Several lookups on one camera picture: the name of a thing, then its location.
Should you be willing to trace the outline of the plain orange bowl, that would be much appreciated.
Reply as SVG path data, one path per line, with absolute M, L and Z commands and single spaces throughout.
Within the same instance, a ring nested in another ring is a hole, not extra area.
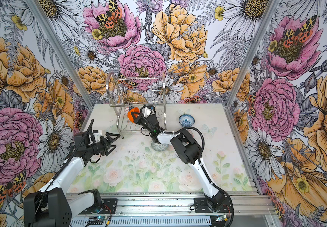
M 139 117 L 140 115 L 140 110 L 138 107 L 132 108 L 129 110 L 127 116 L 128 119 L 132 122 L 135 123 L 135 120 Z

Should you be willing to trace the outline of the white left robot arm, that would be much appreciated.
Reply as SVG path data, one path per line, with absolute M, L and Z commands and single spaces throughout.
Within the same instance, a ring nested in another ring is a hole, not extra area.
M 96 189 L 84 191 L 70 201 L 66 198 L 69 187 L 91 158 L 110 155 L 116 148 L 113 143 L 120 138 L 119 134 L 110 132 L 99 139 L 96 136 L 96 132 L 77 134 L 75 144 L 58 172 L 45 186 L 25 197 L 23 211 L 26 227 L 69 227 L 72 219 L 81 212 L 98 213 L 104 208 Z

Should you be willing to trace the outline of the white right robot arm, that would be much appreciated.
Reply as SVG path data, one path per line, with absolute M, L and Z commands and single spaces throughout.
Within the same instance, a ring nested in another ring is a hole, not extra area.
M 217 186 L 209 174 L 202 158 L 205 139 L 201 131 L 195 127 L 184 127 L 178 131 L 167 131 L 159 125 L 154 106 L 133 108 L 128 119 L 148 131 L 148 136 L 158 144 L 173 146 L 180 160 L 190 166 L 196 174 L 211 212 L 219 212 L 224 207 L 234 213 L 234 206 L 230 195 Z

